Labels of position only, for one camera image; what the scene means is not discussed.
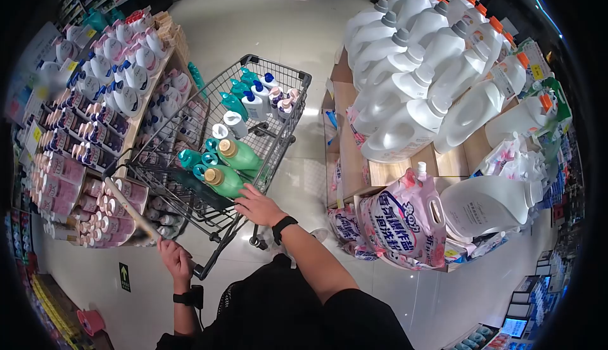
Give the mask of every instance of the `person's arm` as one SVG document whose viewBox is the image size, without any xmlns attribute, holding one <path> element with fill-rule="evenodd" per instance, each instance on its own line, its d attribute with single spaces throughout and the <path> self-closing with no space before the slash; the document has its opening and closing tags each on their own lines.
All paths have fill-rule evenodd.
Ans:
<svg viewBox="0 0 608 350">
<path fill-rule="evenodd" d="M 251 184 L 239 190 L 244 195 L 235 199 L 239 205 L 235 210 L 253 223 L 273 227 L 288 214 L 282 211 L 269 197 L 260 193 Z M 295 258 L 302 275 L 314 292 L 325 303 L 335 293 L 345 289 L 359 289 L 354 278 L 338 262 L 335 256 L 314 236 L 299 225 L 289 225 L 281 231 L 282 242 Z"/>
<path fill-rule="evenodd" d="M 192 258 L 183 247 L 173 240 L 162 240 L 159 238 L 156 245 L 161 253 L 162 261 L 167 266 L 171 276 L 173 276 L 173 293 L 183 295 L 190 291 L 190 279 L 192 278 L 192 268 L 188 260 Z M 174 334 L 187 337 L 201 331 L 201 327 L 196 320 L 196 312 L 193 306 L 186 306 L 178 302 L 173 304 Z"/>
</svg>

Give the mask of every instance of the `gold bottle cap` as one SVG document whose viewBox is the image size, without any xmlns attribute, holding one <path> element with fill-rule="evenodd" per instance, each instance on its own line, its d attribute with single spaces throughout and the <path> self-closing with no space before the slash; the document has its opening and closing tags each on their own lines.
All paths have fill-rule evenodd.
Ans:
<svg viewBox="0 0 608 350">
<path fill-rule="evenodd" d="M 209 168 L 205 171 L 205 181 L 208 184 L 217 187 L 219 184 L 224 182 L 224 172 L 217 168 Z"/>
<path fill-rule="evenodd" d="M 232 140 L 228 139 L 222 139 L 219 142 L 218 149 L 222 155 L 228 158 L 234 157 L 238 152 L 237 145 Z"/>
</svg>

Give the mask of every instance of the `black smartwatch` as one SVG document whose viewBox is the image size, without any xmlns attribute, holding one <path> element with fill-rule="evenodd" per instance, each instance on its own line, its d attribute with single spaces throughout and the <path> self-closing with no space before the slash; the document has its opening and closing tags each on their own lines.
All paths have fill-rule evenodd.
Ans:
<svg viewBox="0 0 608 350">
<path fill-rule="evenodd" d="M 274 235 L 274 241 L 276 244 L 281 244 L 281 231 L 289 225 L 297 225 L 298 221 L 296 221 L 293 217 L 287 216 L 282 220 L 278 221 L 276 225 L 272 227 L 272 234 Z"/>
</svg>

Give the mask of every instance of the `pink stool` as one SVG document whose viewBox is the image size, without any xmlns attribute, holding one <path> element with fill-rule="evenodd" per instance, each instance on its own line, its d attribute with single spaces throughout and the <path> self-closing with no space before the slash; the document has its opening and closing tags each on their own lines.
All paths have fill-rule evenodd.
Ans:
<svg viewBox="0 0 608 350">
<path fill-rule="evenodd" d="M 102 316 L 96 310 L 77 310 L 76 314 L 85 332 L 91 337 L 106 327 Z"/>
</svg>

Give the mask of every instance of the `black shirt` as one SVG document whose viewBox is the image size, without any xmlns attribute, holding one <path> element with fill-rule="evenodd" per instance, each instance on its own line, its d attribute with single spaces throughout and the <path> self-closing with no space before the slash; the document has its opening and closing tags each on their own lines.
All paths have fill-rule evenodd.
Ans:
<svg viewBox="0 0 608 350">
<path fill-rule="evenodd" d="M 325 304 L 279 254 L 224 292 L 215 321 L 196 337 L 163 334 L 157 350 L 413 347 L 392 309 L 357 289 Z"/>
</svg>

